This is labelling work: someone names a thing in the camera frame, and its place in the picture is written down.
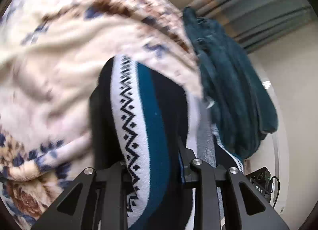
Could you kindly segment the striped navy knit sweater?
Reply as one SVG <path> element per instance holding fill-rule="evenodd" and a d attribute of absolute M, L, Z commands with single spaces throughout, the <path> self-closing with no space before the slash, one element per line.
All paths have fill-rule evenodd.
<path fill-rule="evenodd" d="M 203 102 L 129 56 L 111 58 L 91 95 L 95 167 L 125 161 L 129 229 L 193 229 L 195 192 L 182 190 L 179 145 L 211 166 L 242 168 Z"/>

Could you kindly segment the black power adapter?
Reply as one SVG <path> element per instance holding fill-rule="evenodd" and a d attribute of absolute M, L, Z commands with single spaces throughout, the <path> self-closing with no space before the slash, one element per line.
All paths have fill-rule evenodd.
<path fill-rule="evenodd" d="M 270 202 L 272 197 L 272 180 L 269 170 L 263 166 L 262 168 L 246 175 L 247 179 L 262 194 L 262 196 Z"/>

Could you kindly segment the white bed headboard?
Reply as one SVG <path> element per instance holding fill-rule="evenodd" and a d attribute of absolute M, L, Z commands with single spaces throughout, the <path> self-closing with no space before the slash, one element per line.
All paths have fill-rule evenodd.
<path fill-rule="evenodd" d="M 276 132 L 267 134 L 258 150 L 244 161 L 244 172 L 250 174 L 262 167 L 266 167 L 272 176 L 278 177 L 273 183 L 273 193 L 270 204 L 275 205 L 275 210 L 280 216 L 285 212 L 289 185 L 288 150 L 286 149 L 286 135 L 284 126 Z"/>

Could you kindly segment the teal folded velvet quilt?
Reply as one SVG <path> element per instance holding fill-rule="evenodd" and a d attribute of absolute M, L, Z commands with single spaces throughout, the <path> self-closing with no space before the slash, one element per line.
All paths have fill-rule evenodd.
<path fill-rule="evenodd" d="M 222 144 L 240 159 L 251 157 L 278 129 L 276 108 L 245 50 L 216 20 L 183 11 L 186 34 L 198 57 L 205 99 Z"/>

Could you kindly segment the right grey-blue curtain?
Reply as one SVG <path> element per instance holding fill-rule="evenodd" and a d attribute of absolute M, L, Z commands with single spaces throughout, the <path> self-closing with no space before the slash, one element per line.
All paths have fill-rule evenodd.
<path fill-rule="evenodd" d="M 194 0 L 184 8 L 187 27 L 195 19 L 216 21 L 247 52 L 317 20 L 309 0 Z"/>

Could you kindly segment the floral bed blanket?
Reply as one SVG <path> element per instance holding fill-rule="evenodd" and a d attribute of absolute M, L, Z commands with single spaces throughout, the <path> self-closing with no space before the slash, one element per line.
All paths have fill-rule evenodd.
<path fill-rule="evenodd" d="M 94 163 L 89 97 L 127 54 L 201 96 L 182 13 L 168 0 L 11 0 L 1 17 L 1 214 L 30 229 Z"/>

